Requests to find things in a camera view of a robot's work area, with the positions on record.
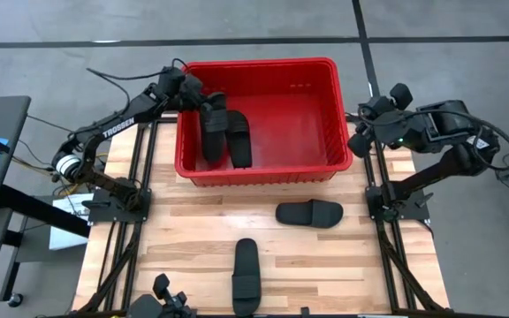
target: concrete floor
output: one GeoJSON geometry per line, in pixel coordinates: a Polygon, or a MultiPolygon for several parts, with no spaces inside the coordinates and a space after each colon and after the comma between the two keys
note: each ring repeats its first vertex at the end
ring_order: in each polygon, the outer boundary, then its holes
{"type": "MultiPolygon", "coordinates": [[[[509,1],[362,0],[361,6],[368,36],[509,35],[509,1]]],[[[302,35],[357,36],[351,2],[0,0],[0,42],[302,35]]],[[[415,106],[462,99],[472,114],[509,134],[509,42],[371,44],[371,52],[384,93],[403,82],[412,89],[415,106]]],[[[0,49],[0,95],[30,95],[31,115],[77,128],[122,107],[116,88],[86,67],[132,75],[155,71],[173,57],[197,61],[320,56],[337,63],[347,110],[367,101],[368,81],[357,43],[0,49]]],[[[124,86],[135,95],[147,84],[124,86]]],[[[31,120],[21,135],[46,161],[64,138],[63,132],[31,120]]],[[[21,146],[16,155],[34,163],[21,146]]],[[[414,156],[418,170],[437,159],[414,156]]],[[[11,166],[5,183],[31,194],[49,194],[56,186],[17,165],[11,166]]],[[[429,190],[435,193],[429,211],[452,307],[509,315],[509,189],[487,171],[476,178],[450,178],[429,190]]],[[[2,252],[0,273],[9,254],[2,252]]],[[[62,314],[75,291],[80,265],[76,259],[23,266],[16,291],[27,300],[15,309],[0,304],[0,316],[62,314]]]]}

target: metal bracket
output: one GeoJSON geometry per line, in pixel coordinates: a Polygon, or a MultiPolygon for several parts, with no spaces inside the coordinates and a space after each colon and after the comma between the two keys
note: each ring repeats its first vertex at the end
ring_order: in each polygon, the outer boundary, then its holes
{"type": "Polygon", "coordinates": [[[386,204],[381,186],[369,186],[365,189],[370,218],[374,220],[381,217],[385,222],[392,222],[396,219],[429,219],[429,211],[425,203],[431,196],[433,193],[424,195],[423,190],[420,190],[414,192],[407,200],[386,204]]]}
{"type": "Polygon", "coordinates": [[[95,191],[94,199],[85,202],[103,202],[104,204],[96,206],[91,204],[89,208],[88,221],[90,223],[96,222],[144,222],[147,221],[148,211],[150,210],[150,202],[152,199],[152,192],[150,189],[142,193],[142,208],[136,211],[126,211],[122,204],[117,202],[117,199],[110,196],[109,191],[99,189],[95,191]]]}

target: wooden table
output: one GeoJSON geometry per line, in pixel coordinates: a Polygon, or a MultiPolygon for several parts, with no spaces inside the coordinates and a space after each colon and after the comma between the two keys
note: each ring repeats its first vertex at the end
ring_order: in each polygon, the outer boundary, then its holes
{"type": "MultiPolygon", "coordinates": [[[[133,128],[113,139],[107,174],[128,175],[135,134],[133,128]]],[[[141,236],[133,299],[151,293],[155,277],[165,273],[171,292],[184,291],[188,305],[200,314],[233,314],[234,248],[239,239],[251,238],[259,248],[262,272],[263,297],[257,313],[298,314],[301,307],[310,307],[312,314],[390,312],[376,229],[364,200],[366,173],[359,158],[353,159],[349,170],[321,184],[199,188],[174,170],[175,140],[176,125],[161,124],[150,184],[154,199],[141,236]],[[345,215],[340,224],[316,230],[276,221],[278,203],[312,198],[341,203],[345,215]]],[[[144,142],[139,176],[146,148],[144,142]]],[[[389,150],[385,156],[391,179],[414,173],[409,150],[389,150]]],[[[409,268],[435,301],[448,306],[430,233],[416,221],[400,226],[409,268]]],[[[109,229],[109,223],[92,227],[73,308],[83,306],[96,289],[109,229]]],[[[110,258],[115,237],[114,233],[110,258]]],[[[404,307],[401,279],[395,268],[394,272],[404,307]]],[[[124,279],[122,273],[114,308],[120,307],[124,279]]]]}

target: red basket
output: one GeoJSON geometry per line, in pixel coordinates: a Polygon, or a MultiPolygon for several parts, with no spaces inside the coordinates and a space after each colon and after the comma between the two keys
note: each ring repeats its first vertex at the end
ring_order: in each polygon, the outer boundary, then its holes
{"type": "Polygon", "coordinates": [[[174,164],[196,186],[324,181],[351,165],[337,67],[329,58],[200,62],[189,71],[204,94],[224,92],[227,109],[247,117],[253,153],[252,168],[233,169],[227,152],[210,166],[201,154],[198,113],[179,114],[174,164]]]}

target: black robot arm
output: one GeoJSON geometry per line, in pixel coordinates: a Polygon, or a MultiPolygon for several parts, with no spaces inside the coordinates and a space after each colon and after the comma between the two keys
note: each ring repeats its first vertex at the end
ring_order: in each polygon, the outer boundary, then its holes
{"type": "Polygon", "coordinates": [[[386,96],[373,97],[359,107],[361,122],[349,140],[359,157],[378,140],[388,148],[417,153],[439,153],[451,146],[438,163],[401,181],[383,186],[384,203],[403,201],[422,188],[450,176],[476,176],[489,168],[500,150],[498,137],[487,125],[473,121],[463,101],[444,101],[405,110],[413,100],[408,88],[396,85],[386,96]]]}
{"type": "Polygon", "coordinates": [[[140,207],[139,189],[127,178],[112,178],[95,170],[97,147],[105,140],[137,125],[154,122],[165,110],[197,110],[204,102],[202,83],[176,67],[164,67],[158,83],[151,83],[122,111],[81,127],[68,136],[52,159],[52,166],[71,183],[99,186],[127,211],[140,207]]]}

